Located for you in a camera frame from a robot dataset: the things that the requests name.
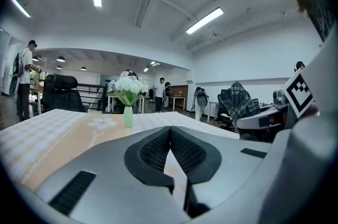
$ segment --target beige table runner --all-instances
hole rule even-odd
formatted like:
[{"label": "beige table runner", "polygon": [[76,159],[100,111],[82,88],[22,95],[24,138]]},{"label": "beige table runner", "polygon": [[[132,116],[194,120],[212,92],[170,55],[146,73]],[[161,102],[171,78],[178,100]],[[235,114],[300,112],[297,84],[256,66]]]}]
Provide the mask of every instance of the beige table runner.
[{"label": "beige table runner", "polygon": [[[0,132],[0,153],[10,177],[35,191],[54,171],[91,147],[161,126],[185,126],[213,135],[239,138],[233,132],[196,121],[177,112],[135,114],[133,128],[123,115],[52,110]],[[175,188],[184,195],[184,173],[168,155],[165,173],[180,177]]]}]

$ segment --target dark pants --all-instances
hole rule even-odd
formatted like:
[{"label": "dark pants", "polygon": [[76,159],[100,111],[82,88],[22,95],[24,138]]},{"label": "dark pants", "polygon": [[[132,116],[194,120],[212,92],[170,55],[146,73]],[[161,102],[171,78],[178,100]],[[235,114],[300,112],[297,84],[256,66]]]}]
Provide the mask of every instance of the dark pants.
[{"label": "dark pants", "polygon": [[16,108],[20,119],[28,119],[30,117],[29,95],[30,84],[19,84],[17,90]]},{"label": "dark pants", "polygon": [[156,111],[161,111],[162,97],[155,97]]}]

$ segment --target floor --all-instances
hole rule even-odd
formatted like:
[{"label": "floor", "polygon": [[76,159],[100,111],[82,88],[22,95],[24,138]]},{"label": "floor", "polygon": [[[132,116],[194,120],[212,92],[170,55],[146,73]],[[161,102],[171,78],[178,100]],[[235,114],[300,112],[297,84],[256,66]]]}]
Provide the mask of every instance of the floor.
[{"label": "floor", "polygon": [[[169,106],[169,108],[163,108],[162,112],[171,112],[173,111],[173,106]],[[190,112],[183,110],[180,107],[175,107],[175,111],[183,114],[185,116],[190,117]],[[144,113],[154,113],[155,112],[155,103],[149,103],[146,99],[144,102]],[[134,113],[138,113],[138,108],[134,108]],[[30,106],[30,117],[37,116],[38,113],[34,113],[32,106]],[[207,116],[202,116],[201,121],[204,123],[207,120]],[[8,96],[0,96],[0,130],[10,127],[14,124],[19,123],[18,116],[16,114],[16,99],[10,98]],[[220,127],[221,123],[217,120],[212,120],[210,118],[210,125],[215,127]]]}]

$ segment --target flower vase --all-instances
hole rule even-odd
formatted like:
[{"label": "flower vase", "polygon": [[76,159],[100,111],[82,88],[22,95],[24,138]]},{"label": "flower vase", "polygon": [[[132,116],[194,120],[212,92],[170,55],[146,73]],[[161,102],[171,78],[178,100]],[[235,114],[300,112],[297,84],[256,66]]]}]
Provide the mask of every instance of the flower vase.
[{"label": "flower vase", "polygon": [[123,119],[125,121],[126,128],[133,127],[133,107],[125,107],[125,111],[123,112]]}]

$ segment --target railing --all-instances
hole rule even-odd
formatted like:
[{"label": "railing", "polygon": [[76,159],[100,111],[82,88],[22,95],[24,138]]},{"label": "railing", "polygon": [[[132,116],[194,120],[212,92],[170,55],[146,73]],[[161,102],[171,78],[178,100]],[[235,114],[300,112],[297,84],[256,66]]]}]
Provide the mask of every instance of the railing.
[{"label": "railing", "polygon": [[[95,109],[95,110],[101,110],[105,112],[105,103],[107,98],[107,85],[91,85],[91,84],[81,84],[79,83],[76,87],[76,90],[80,93],[81,96],[81,102],[82,104],[89,104],[88,109]],[[95,94],[96,97],[91,96],[84,96],[82,93],[87,93],[89,95]],[[97,103],[95,103],[95,100],[92,102],[82,101],[83,98],[88,99],[97,99]]]}]

